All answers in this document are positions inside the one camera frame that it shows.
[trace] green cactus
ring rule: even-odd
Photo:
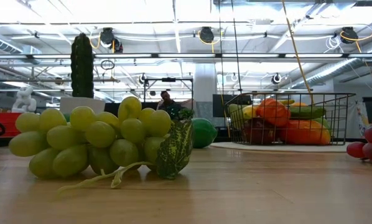
[[[93,98],[93,54],[89,38],[75,37],[71,54],[73,97]]]

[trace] wooden table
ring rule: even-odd
[[[84,177],[38,180],[28,161],[0,148],[0,223],[372,223],[372,164],[346,154],[199,149],[174,181],[142,167],[60,198]]]

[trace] orange bell pepper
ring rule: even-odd
[[[268,98],[261,102],[256,114],[276,127],[283,127],[291,117],[291,112],[281,102]]]
[[[327,145],[330,139],[328,129],[317,121],[290,120],[280,130],[280,140],[286,144]]]

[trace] man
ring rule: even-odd
[[[171,119],[179,119],[179,111],[185,108],[183,105],[190,102],[187,100],[181,103],[176,103],[174,100],[171,100],[171,97],[167,91],[161,92],[162,101],[157,105],[157,110],[166,111]]]

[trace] green melon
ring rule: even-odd
[[[193,147],[195,149],[202,149],[209,146],[218,134],[218,131],[211,122],[205,118],[193,118],[192,124]]]

